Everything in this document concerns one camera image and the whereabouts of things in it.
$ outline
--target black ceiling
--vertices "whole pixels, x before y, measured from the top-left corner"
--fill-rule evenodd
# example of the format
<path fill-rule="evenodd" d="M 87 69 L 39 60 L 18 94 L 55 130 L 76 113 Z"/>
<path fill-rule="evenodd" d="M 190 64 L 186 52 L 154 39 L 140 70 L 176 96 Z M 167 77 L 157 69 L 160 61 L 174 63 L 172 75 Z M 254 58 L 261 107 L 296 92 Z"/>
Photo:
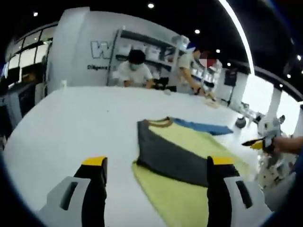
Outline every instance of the black ceiling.
<path fill-rule="evenodd" d="M 52 6 L 52 2 L 41 2 L 36 5 L 29 5 L 28 2 L 27 5 L 8 4 L 7 10 L 13 11 L 14 15 L 10 14 L 9 17 L 7 14 L 1 15 L 2 31 L 6 31 L 1 34 L 4 40 L 1 50 L 4 52 L 12 36 L 18 39 L 36 27 L 58 21 L 65 9 L 90 6 L 91 10 L 141 17 L 185 35 L 200 43 L 205 49 L 220 49 L 219 58 L 223 63 L 229 59 L 247 62 L 238 31 L 219 0 L 187 0 L 186 4 L 162 0 L 151 2 L 155 4 L 154 9 L 147 8 L 147 1 L 110 1 L 106 5 L 99 1 L 78 1 L 65 6 Z M 283 68 L 290 56 L 303 54 L 301 45 L 303 20 L 300 18 L 303 3 L 296 0 L 288 0 L 287 3 L 283 0 L 274 0 L 274 4 L 265 4 L 264 2 L 269 2 L 268 0 L 228 0 L 228 2 L 245 31 L 254 64 L 287 79 L 283 75 Z M 38 12 L 37 17 L 33 17 L 33 11 Z M 201 33 L 196 35 L 195 29 L 200 29 Z M 298 90 L 302 90 L 303 84 L 300 64 L 297 63 L 291 71 L 292 78 L 287 79 Z"/>

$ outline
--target white wall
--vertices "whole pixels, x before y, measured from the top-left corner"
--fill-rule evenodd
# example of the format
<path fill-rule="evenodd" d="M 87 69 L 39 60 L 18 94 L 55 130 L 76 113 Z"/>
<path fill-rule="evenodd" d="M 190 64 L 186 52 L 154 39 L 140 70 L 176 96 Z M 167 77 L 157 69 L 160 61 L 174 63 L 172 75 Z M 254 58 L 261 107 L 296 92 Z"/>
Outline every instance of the white wall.
<path fill-rule="evenodd" d="M 170 41 L 177 33 L 153 22 L 124 14 L 89 11 L 88 8 L 66 10 L 53 36 L 53 73 L 49 90 L 58 89 L 63 79 L 68 86 L 104 86 L 107 70 L 88 70 L 88 65 L 109 66 L 112 42 L 117 30 L 125 29 Z M 91 41 L 108 42 L 104 58 L 94 59 Z"/>
<path fill-rule="evenodd" d="M 270 103 L 268 113 L 267 113 L 268 116 L 270 116 L 270 117 L 276 116 L 276 113 L 278 111 L 278 107 L 280 104 L 281 94 L 282 94 L 282 92 L 280 90 L 274 88 L 273 95 L 271 97 L 271 103 Z"/>
<path fill-rule="evenodd" d="M 81 26 L 89 13 L 89 7 L 68 9 L 64 11 L 53 35 L 52 55 L 49 64 L 52 65 L 49 75 L 48 89 L 52 92 L 59 88 L 62 80 L 68 80 L 72 85 L 73 58 L 78 43 Z"/>
<path fill-rule="evenodd" d="M 303 136 L 303 110 L 300 109 L 299 119 L 294 131 L 294 136 Z"/>
<path fill-rule="evenodd" d="M 231 96 L 232 87 L 224 85 L 226 69 L 222 69 L 221 74 L 218 78 L 218 84 L 215 91 L 215 95 L 217 98 L 224 99 L 228 101 Z M 237 105 L 241 103 L 244 90 L 246 87 L 248 75 L 238 72 L 236 86 L 233 91 L 231 105 Z"/>

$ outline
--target white t-shirt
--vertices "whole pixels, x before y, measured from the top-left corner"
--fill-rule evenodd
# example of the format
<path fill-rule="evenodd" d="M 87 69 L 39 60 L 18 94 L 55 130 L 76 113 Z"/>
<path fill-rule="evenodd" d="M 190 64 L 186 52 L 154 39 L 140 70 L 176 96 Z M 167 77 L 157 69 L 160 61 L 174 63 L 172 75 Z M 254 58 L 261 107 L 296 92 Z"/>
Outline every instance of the white t-shirt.
<path fill-rule="evenodd" d="M 124 61 L 119 65 L 118 73 L 120 80 L 131 81 L 134 87 L 142 87 L 143 84 L 146 84 L 147 80 L 153 79 L 150 69 L 145 64 L 142 64 L 140 68 L 133 71 L 130 69 L 128 61 Z"/>
<path fill-rule="evenodd" d="M 169 77 L 168 86 L 180 86 L 182 84 L 187 84 L 188 82 L 181 75 L 180 68 L 185 68 L 191 70 L 191 63 L 194 61 L 192 53 L 185 53 L 179 57 L 177 62 L 177 67 L 173 70 Z"/>

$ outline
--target white table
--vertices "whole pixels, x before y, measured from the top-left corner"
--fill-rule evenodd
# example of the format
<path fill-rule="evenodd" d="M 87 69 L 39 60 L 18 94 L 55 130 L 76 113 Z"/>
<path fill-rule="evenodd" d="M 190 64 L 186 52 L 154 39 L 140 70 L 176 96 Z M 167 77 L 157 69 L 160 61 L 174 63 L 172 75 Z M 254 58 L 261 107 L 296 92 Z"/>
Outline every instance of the white table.
<path fill-rule="evenodd" d="M 138 156 L 137 121 L 173 116 L 227 125 L 234 133 L 217 139 L 252 166 L 257 162 L 256 152 L 241 146 L 254 138 L 256 125 L 236 129 L 238 113 L 223 106 L 213 109 L 205 101 L 141 88 L 71 87 L 55 91 L 13 131 L 3 152 L 8 173 L 29 208 L 37 211 L 51 189 L 73 176 L 83 160 L 105 155 L 106 226 L 165 226 L 131 171 Z"/>

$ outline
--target blue shirt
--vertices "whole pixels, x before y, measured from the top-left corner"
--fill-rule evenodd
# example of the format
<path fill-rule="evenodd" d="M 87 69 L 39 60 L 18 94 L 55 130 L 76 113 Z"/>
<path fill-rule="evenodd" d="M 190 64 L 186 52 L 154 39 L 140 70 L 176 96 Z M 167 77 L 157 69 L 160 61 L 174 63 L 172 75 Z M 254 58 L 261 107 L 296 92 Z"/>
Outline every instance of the blue shirt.
<path fill-rule="evenodd" d="M 294 165 L 296 178 L 284 205 L 274 212 L 262 227 L 303 226 L 303 147 Z"/>

